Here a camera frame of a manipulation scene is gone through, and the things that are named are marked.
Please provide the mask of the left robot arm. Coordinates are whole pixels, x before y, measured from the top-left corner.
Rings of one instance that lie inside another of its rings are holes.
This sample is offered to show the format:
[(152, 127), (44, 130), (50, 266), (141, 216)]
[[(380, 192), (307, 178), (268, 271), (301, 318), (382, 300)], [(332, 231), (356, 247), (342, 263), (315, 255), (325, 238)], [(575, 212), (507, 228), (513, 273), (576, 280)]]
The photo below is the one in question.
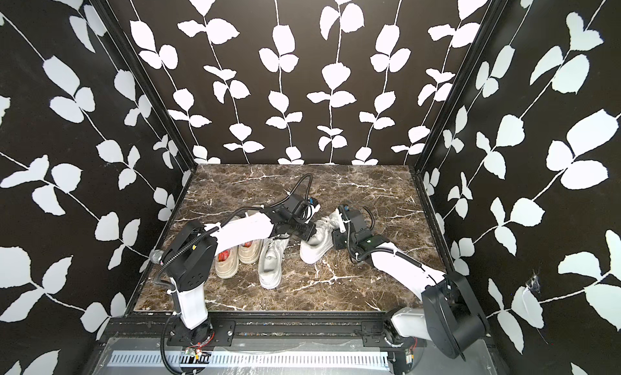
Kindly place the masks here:
[(150, 253), (150, 261), (160, 266), (154, 283), (167, 289), (174, 314), (189, 331), (205, 326), (209, 319), (204, 284), (218, 254), (245, 242), (284, 236), (307, 241), (315, 234), (311, 219), (320, 204), (309, 196), (312, 179), (312, 174), (304, 174), (282, 200), (238, 208), (210, 228), (200, 221), (190, 221), (168, 249)]

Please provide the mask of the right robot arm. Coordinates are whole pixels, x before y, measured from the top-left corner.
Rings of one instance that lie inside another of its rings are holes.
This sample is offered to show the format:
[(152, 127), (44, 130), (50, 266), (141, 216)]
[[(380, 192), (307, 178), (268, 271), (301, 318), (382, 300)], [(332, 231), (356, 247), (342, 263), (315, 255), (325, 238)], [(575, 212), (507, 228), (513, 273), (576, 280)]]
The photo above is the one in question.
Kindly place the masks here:
[(385, 317), (383, 333), (388, 344), (425, 339), (445, 356), (464, 358), (464, 351), (489, 329), (484, 312), (466, 277), (424, 265), (402, 252), (390, 239), (373, 232), (363, 213), (341, 205), (338, 228), (332, 232), (334, 247), (347, 250), (354, 263), (366, 263), (402, 284), (422, 303), (420, 309), (404, 307)]

